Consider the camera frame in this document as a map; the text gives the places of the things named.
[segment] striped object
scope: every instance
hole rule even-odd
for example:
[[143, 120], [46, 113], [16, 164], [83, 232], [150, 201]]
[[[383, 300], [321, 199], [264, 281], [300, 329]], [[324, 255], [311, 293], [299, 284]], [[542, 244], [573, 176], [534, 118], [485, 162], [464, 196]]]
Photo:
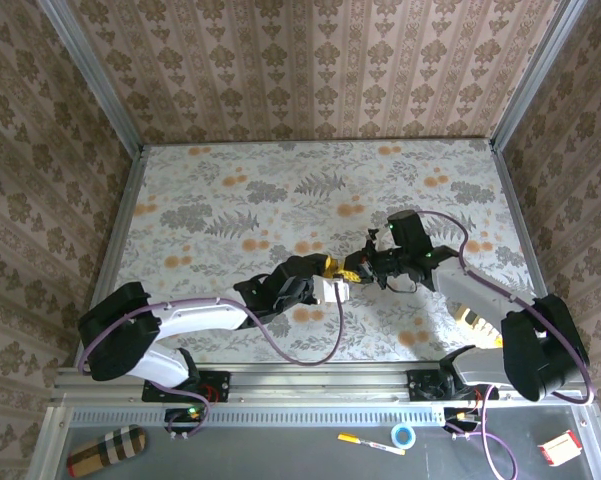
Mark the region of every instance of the striped object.
[[129, 425], [81, 445], [67, 458], [69, 475], [73, 478], [84, 477], [131, 458], [144, 450], [146, 437], [142, 427]]

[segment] cable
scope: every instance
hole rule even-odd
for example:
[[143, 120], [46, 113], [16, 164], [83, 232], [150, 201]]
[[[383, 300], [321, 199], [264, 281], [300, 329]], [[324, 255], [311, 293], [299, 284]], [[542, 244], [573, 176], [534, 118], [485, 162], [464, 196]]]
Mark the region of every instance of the cable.
[[[462, 225], [462, 223], [460, 223], [458, 220], [453, 218], [451, 215], [447, 215], [445, 213], [428, 211], [428, 210], [419, 211], [417, 213], [424, 214], [424, 215], [434, 215], [434, 216], [446, 218], [447, 220], [454, 223], [458, 228], [460, 228], [460, 230], [464, 234], [464, 240], [460, 244], [460, 249], [458, 251], [458, 261], [460, 262], [460, 266], [462, 267], [462, 269], [465, 271], [465, 273], [467, 275], [469, 275], [471, 278], [476, 280], [478, 283], [481, 283], [482, 285], [490, 288], [491, 290], [493, 290], [496, 293], [499, 293], [500, 295], [502, 295], [503, 297], [505, 297], [507, 299], [509, 299], [511, 297], [510, 292], [506, 291], [499, 285], [496, 285], [488, 280], [485, 280], [481, 276], [472, 272], [471, 269], [467, 268], [467, 263], [464, 259], [464, 248], [467, 245], [467, 242], [469, 241], [469, 232], [467, 231], [465, 226]], [[562, 333], [560, 333], [560, 331], [556, 327], [554, 327], [551, 324], [551, 322], [549, 322], [549, 320], [544, 318], [544, 316], [540, 312], [538, 312], [535, 308], [533, 308], [532, 305], [529, 305], [527, 302], [525, 302], [524, 300], [522, 300], [518, 297], [514, 297], [513, 301], [515, 303], [517, 303], [519, 306], [521, 306], [522, 308], [524, 308], [525, 310], [527, 310], [531, 315], [533, 315], [533, 317], [536, 320], [538, 320], [538, 322], [540, 322], [540, 324], [543, 327], [545, 327], [556, 338], [556, 340], [558, 340], [558, 342], [560, 342], [560, 344], [564, 347], [564, 349], [567, 351], [569, 356], [573, 359], [574, 363], [578, 367], [578, 370], [582, 374], [582, 378], [584, 380], [584, 383], [585, 383], [585, 386], [587, 389], [585, 398], [580, 399], [580, 398], [567, 397], [566, 395], [563, 395], [559, 392], [553, 392], [553, 395], [561, 400], [565, 400], [566, 402], [573, 403], [576, 405], [590, 405], [593, 402], [593, 398], [594, 398], [593, 381], [591, 380], [591, 376], [589, 375], [589, 372], [587, 371], [587, 366], [584, 364], [584, 362], [580, 358], [580, 355], [578, 355], [578, 352], [575, 351], [575, 349], [571, 346], [571, 344], [565, 338], [565, 336], [562, 335]]]
[[465, 432], [459, 427], [456, 427], [454, 424], [448, 422], [445, 424], [445, 427], [454, 430], [459, 435], [464, 435], [467, 437], [474, 437], [476, 435], [480, 435], [482, 437], [482, 447], [484, 448], [484, 454], [485, 457], [487, 457], [487, 463], [489, 464], [491, 471], [498, 480], [506, 480], [502, 475], [500, 475], [500, 472], [498, 472], [495, 464], [493, 463], [493, 458], [491, 458], [491, 451], [489, 450], [489, 446], [487, 445], [487, 439], [490, 438], [495, 442], [499, 443], [507, 451], [507, 454], [511, 459], [513, 473], [511, 474], [510, 480], [516, 480], [518, 478], [518, 462], [516, 461], [516, 457], [513, 455], [513, 451], [511, 450], [509, 445], [507, 445], [507, 443], [500, 437], [494, 435], [493, 433], [487, 432], [487, 399], [489, 398], [489, 395], [491, 395], [491, 391], [494, 389], [494, 387], [495, 385], [489, 385], [489, 388], [487, 388], [487, 392], [484, 395], [484, 399], [482, 401], [482, 422], [479, 432]]
[[[260, 329], [260, 331], [264, 335], [265, 339], [269, 342], [271, 347], [282, 358], [284, 358], [285, 360], [287, 360], [290, 363], [293, 363], [295, 365], [300, 365], [303, 367], [315, 367], [318, 365], [322, 365], [323, 363], [326, 363], [333, 358], [333, 356], [336, 354], [336, 351], [340, 347], [340, 343], [342, 342], [342, 337], [344, 336], [344, 329], [345, 329], [344, 310], [342, 308], [342, 301], [340, 300], [340, 289], [339, 289], [337, 283], [335, 284], [335, 287], [336, 288], [335, 288], [334, 293], [336, 296], [336, 303], [338, 305], [338, 314], [340, 317], [338, 337], [336, 338], [336, 343], [334, 344], [331, 352], [329, 352], [329, 354], [322, 360], [318, 360], [315, 362], [301, 362], [300, 360], [296, 360], [295, 358], [292, 358], [291, 356], [284, 353], [282, 351], [282, 349], [280, 349], [278, 344], [276, 344], [273, 337], [266, 330], [265, 326], [262, 324], [260, 319], [247, 307], [245, 307], [244, 305], [241, 305], [240, 303], [238, 303], [234, 300], [223, 299], [223, 298], [194, 298], [194, 299], [176, 300], [173, 302], [161, 302], [161, 303], [155, 303], [152, 305], [145, 305], [144, 307], [137, 308], [136, 310], [120, 317], [118, 320], [116, 320], [111, 325], [109, 325], [107, 328], [105, 328], [102, 332], [100, 332], [100, 334], [96, 338], [94, 338], [89, 345], [87, 345], [85, 347], [84, 352], [82, 352], [82, 355], [80, 356], [80, 359], [78, 360], [78, 371], [82, 375], [88, 375], [88, 372], [85, 371], [85, 366], [87, 364], [87, 359], [89, 358], [89, 355], [91, 355], [93, 353], [93, 351], [98, 347], [98, 345], [100, 345], [100, 343], [102, 343], [102, 341], [105, 338], [107, 338], [107, 336], [109, 336], [111, 334], [111, 332], [113, 332], [116, 328], [119, 328], [121, 325], [123, 325], [125, 322], [129, 321], [130, 319], [135, 318], [136, 316], [140, 315], [141, 313], [151, 312], [151, 311], [157, 310], [159, 308], [167, 309], [167, 308], [173, 308], [173, 307], [178, 307], [178, 306], [191, 307], [191, 306], [196, 306], [196, 305], [197, 306], [228, 305], [228, 306], [238, 308], [238, 309], [242, 310], [251, 320], [253, 320], [253, 322]], [[191, 397], [191, 398], [194, 398], [195, 400], [202, 402], [204, 404], [205, 411], [204, 411], [204, 415], [202, 416], [202, 418], [200, 420], [200, 423], [198, 423], [198, 425], [196, 425], [189, 432], [187, 432], [187, 435], [195, 435], [200, 430], [200, 428], [206, 421], [207, 417], [211, 413], [211, 404], [209, 403], [209, 400], [207, 400], [202, 395], [198, 395], [197, 393], [188, 392], [186, 390], [178, 390], [175, 388], [168, 388], [168, 387], [162, 386], [156, 382], [150, 382], [150, 383], [155, 388], [157, 388], [158, 390], [162, 390], [165, 393], [169, 393], [172, 395], [182, 395], [182, 396]], [[171, 428], [172, 428], [174, 420], [175, 420], [174, 417], [172, 417], [169, 420], [169, 424], [167, 426], [167, 431], [169, 433], [171, 433]]]
[[287, 362], [293, 363], [295, 365], [299, 365], [301, 367], [317, 367], [318, 365], [322, 365], [323, 363], [326, 363], [333, 358], [333, 356], [336, 354], [336, 351], [340, 347], [340, 342], [342, 341], [342, 336], [344, 335], [344, 311], [342, 310], [342, 301], [340, 300], [340, 292], [339, 292], [340, 289], [338, 288], [337, 283], [335, 283], [334, 285], [336, 286], [334, 292], [336, 294], [336, 303], [338, 304], [338, 314], [340, 315], [340, 326], [338, 329], [338, 338], [336, 338], [336, 343], [333, 346], [333, 350], [331, 350], [331, 352], [329, 352], [329, 355], [327, 355], [322, 360], [318, 360], [316, 362], [301, 362], [300, 360], [296, 360], [295, 358], [290, 357], [289, 355], [284, 353], [280, 349], [278, 344], [275, 342], [273, 337], [269, 334], [267, 329], [264, 327], [264, 325], [262, 324], [260, 319], [258, 317], [256, 317], [256, 315], [248, 308], [240, 305], [238, 302], [236, 302], [234, 300], [228, 300], [228, 299], [223, 300], [221, 304], [222, 305], [231, 305], [231, 306], [242, 309], [242, 311], [244, 311], [244, 313], [246, 313], [249, 316], [249, 318], [251, 320], [253, 320], [253, 323], [255, 323], [256, 326], [260, 329], [260, 331], [264, 335], [264, 338], [267, 339], [267, 341], [269, 342], [271, 347], [276, 351], [276, 353], [278, 355], [280, 355], [282, 358], [284, 358]]
[[[156, 387], [158, 390], [162, 390], [165, 393], [169, 393], [171, 395], [182, 395], [185, 397], [191, 397], [191, 398], [194, 398], [204, 404], [204, 415], [202, 415], [202, 417], [200, 418], [200, 422], [195, 427], [193, 427], [191, 430], [189, 430], [187, 432], [187, 436], [195, 435], [196, 433], [198, 433], [200, 428], [202, 428], [202, 425], [204, 425], [204, 422], [207, 420], [207, 417], [211, 413], [211, 404], [209, 403], [209, 401], [206, 398], [204, 398], [202, 395], [198, 395], [197, 393], [187, 392], [186, 390], [178, 390], [176, 388], [163, 387], [162, 385], [160, 385], [159, 383], [156, 383], [156, 382], [150, 382], [150, 383], [151, 383], [151, 385]], [[180, 416], [180, 414], [175, 414], [175, 415], [171, 416], [171, 418], [169, 419], [169, 423], [167, 425], [167, 432], [171, 433], [171, 430], [173, 427], [173, 421], [179, 416]]]
[[209, 400], [210, 402], [213, 401], [213, 406], [215, 407], [218, 404], [218, 401], [220, 400], [220, 394], [218, 393], [218, 390], [215, 387], [212, 387], [211, 385], [205, 384], [203, 386], [209, 392], [207, 400]]
[[469, 410], [467, 413], [473, 413], [476, 410], [478, 410], [478, 407], [480, 406], [480, 402], [482, 401], [482, 394], [480, 393], [480, 390], [478, 390], [477, 388], [474, 388], [473, 391], [476, 394], [476, 406], [473, 407], [471, 410]]
[[[467, 245], [467, 242], [469, 241], [469, 232], [465, 228], [465, 226], [462, 225], [462, 223], [460, 223], [458, 220], [453, 218], [451, 215], [447, 215], [445, 213], [425, 210], [425, 211], [418, 212], [418, 214], [438, 216], [438, 217], [445, 218], [445, 219], [449, 220], [450, 222], [454, 223], [462, 231], [462, 233], [464, 235], [464, 240], [462, 240], [462, 243], [460, 244], [460, 248], [458, 250], [458, 261], [460, 262], [460, 266], [462, 267], [464, 272], [468, 276], [470, 276], [471, 278], [476, 280], [478, 283], [486, 286], [487, 288], [490, 288], [491, 290], [493, 290], [496, 293], [499, 293], [500, 295], [504, 296], [505, 298], [509, 299], [511, 297], [511, 294], [507, 290], [503, 289], [499, 285], [496, 285], [496, 284], [482, 278], [481, 276], [475, 274], [469, 268], [467, 268], [467, 263], [464, 259], [464, 249], [465, 249], [465, 246]], [[536, 320], [538, 320], [538, 322], [540, 322], [540, 324], [542, 326], [544, 326], [558, 340], [558, 342], [560, 342], [560, 344], [564, 347], [564, 349], [567, 351], [567, 353], [571, 356], [574, 363], [578, 367], [578, 370], [582, 374], [582, 378], [584, 380], [584, 383], [585, 383], [585, 386], [587, 389], [587, 393], [586, 393], [586, 396], [584, 399], [567, 397], [566, 395], [563, 395], [559, 392], [553, 392], [553, 395], [557, 398], [560, 398], [561, 400], [564, 400], [566, 402], [573, 403], [576, 405], [590, 405], [593, 402], [593, 398], [594, 398], [594, 387], [593, 387], [593, 382], [591, 380], [591, 377], [589, 376], [589, 372], [587, 371], [587, 367], [584, 364], [584, 362], [582, 361], [582, 359], [580, 358], [580, 355], [578, 355], [578, 353], [571, 346], [571, 344], [565, 338], [565, 336], [562, 335], [562, 333], [560, 333], [560, 331], [557, 328], [555, 328], [551, 324], [551, 322], [549, 322], [549, 320], [547, 320], [544, 317], [544, 315], [542, 315], [535, 308], [533, 308], [532, 305], [529, 305], [527, 302], [525, 302], [524, 300], [522, 300], [518, 297], [514, 297], [513, 301], [515, 303], [517, 303], [519, 306], [521, 306], [522, 308], [524, 308], [525, 310], [527, 310], [529, 313], [531, 313], [531, 315], [533, 315], [533, 317]], [[511, 477], [511, 480], [515, 480], [518, 477], [518, 464], [516, 462], [515, 456], [513, 455], [513, 452], [511, 451], [509, 446], [503, 440], [501, 440], [497, 436], [495, 436], [491, 433], [488, 433], [486, 431], [487, 430], [487, 399], [489, 398], [489, 394], [491, 393], [493, 388], [494, 388], [494, 386], [491, 385], [487, 389], [485, 397], [482, 401], [482, 424], [481, 424], [482, 426], [481, 426], [480, 432], [471, 432], [471, 433], [468, 433], [467, 435], [470, 437], [474, 436], [474, 435], [482, 436], [482, 446], [484, 448], [485, 456], [487, 457], [487, 462], [489, 463], [489, 467], [491, 468], [491, 471], [493, 472], [493, 474], [495, 475], [495, 477], [498, 480], [505, 480], [505, 479], [504, 479], [504, 477], [502, 477], [502, 475], [500, 475], [498, 470], [496, 470], [496, 468], [495, 468], [493, 459], [491, 458], [491, 453], [489, 451], [489, 447], [487, 445], [487, 438], [491, 438], [491, 439], [495, 440], [502, 447], [504, 447], [504, 449], [509, 454], [509, 457], [511, 458], [511, 463], [513, 464], [513, 475]], [[452, 430], [456, 430], [456, 431], [459, 431], [459, 433], [464, 434], [464, 432], [462, 430], [460, 430], [458, 427], [456, 427], [455, 425], [447, 423], [447, 426], [449, 428], [451, 428]]]
[[397, 288], [393, 288], [393, 287], [392, 287], [391, 285], [389, 285], [388, 283], [387, 283], [387, 288], [388, 288], [389, 290], [391, 290], [393, 293], [407, 293], [407, 294], [411, 294], [411, 293], [416, 293], [416, 292], [418, 291], [418, 284], [416, 283], [415, 285], [416, 285], [416, 287], [415, 287], [413, 290], [411, 290], [411, 291], [407, 291], [407, 290], [398, 290]]

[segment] table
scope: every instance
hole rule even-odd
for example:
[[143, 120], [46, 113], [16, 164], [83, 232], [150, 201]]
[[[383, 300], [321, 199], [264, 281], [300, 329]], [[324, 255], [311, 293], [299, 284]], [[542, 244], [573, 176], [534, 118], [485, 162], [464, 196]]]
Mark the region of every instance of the table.
[[[139, 280], [154, 296], [221, 295], [271, 272], [288, 256], [343, 258], [368, 228], [403, 209], [449, 213], [468, 228], [468, 261], [505, 284], [531, 281], [487, 140], [400, 140], [154, 146], [138, 194], [117, 285]], [[459, 231], [423, 219], [434, 245], [457, 248]], [[393, 281], [409, 290], [406, 278]], [[471, 336], [452, 318], [456, 304], [353, 286], [346, 336], [334, 361], [439, 359]], [[332, 348], [335, 305], [297, 306], [268, 327], [281, 348], [318, 360]], [[171, 337], [197, 362], [271, 362], [256, 329]]]
[[[512, 448], [521, 480], [594, 478], [586, 452], [560, 467], [551, 468], [537, 445], [567, 429], [576, 430], [570, 407], [498, 408], [489, 414], [489, 429]], [[71, 449], [104, 435], [114, 427], [74, 428], [69, 432], [63, 462]], [[209, 428], [187, 441], [169, 439], [164, 429], [147, 428], [147, 449], [98, 472], [99, 480], [134, 478], [259, 478], [262, 480], [390, 478], [494, 478], [478, 438], [451, 440], [441, 428], [416, 428], [416, 443], [405, 456], [336, 440], [335, 428]], [[389, 427], [357, 428], [360, 438], [390, 444]], [[506, 453], [494, 446], [496, 466], [511, 476]], [[69, 479], [66, 469], [57, 480]]]

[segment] small box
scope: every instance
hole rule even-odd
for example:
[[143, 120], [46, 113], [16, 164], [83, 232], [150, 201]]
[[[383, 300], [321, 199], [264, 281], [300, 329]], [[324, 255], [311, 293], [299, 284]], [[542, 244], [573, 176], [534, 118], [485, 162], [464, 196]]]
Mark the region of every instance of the small box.
[[340, 278], [313, 277], [313, 296], [318, 304], [336, 303], [336, 288], [340, 294], [340, 302], [349, 300], [349, 284]]
[[582, 452], [582, 444], [571, 430], [567, 430], [559, 437], [538, 446], [544, 458], [552, 467], [562, 465]]

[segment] red and white box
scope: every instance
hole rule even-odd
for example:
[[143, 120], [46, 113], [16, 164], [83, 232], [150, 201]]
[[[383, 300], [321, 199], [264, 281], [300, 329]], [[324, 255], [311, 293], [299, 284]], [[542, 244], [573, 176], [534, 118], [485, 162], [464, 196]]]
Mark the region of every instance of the red and white box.
[[544, 458], [552, 467], [562, 465], [582, 452], [582, 444], [571, 430], [567, 430], [559, 437], [538, 446]]

